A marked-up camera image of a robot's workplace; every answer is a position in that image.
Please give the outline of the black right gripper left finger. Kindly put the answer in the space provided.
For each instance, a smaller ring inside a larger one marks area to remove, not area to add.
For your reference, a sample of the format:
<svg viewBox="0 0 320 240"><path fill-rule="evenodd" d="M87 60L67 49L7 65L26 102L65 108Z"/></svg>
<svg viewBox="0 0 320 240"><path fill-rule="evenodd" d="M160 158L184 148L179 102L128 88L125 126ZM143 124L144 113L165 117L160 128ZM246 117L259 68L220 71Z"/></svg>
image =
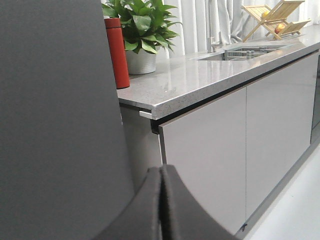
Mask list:
<svg viewBox="0 0 320 240"><path fill-rule="evenodd" d="M136 195L95 240L158 240L161 173L149 168Z"/></svg>

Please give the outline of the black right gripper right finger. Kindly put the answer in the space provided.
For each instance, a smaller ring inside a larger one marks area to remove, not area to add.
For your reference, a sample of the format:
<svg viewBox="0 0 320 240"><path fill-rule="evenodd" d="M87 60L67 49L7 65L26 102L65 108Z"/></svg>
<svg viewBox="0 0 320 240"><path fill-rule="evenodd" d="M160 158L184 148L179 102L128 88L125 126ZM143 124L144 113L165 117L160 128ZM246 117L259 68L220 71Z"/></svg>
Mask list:
<svg viewBox="0 0 320 240"><path fill-rule="evenodd" d="M176 168L160 169L160 221L164 240L236 240L192 196Z"/></svg>

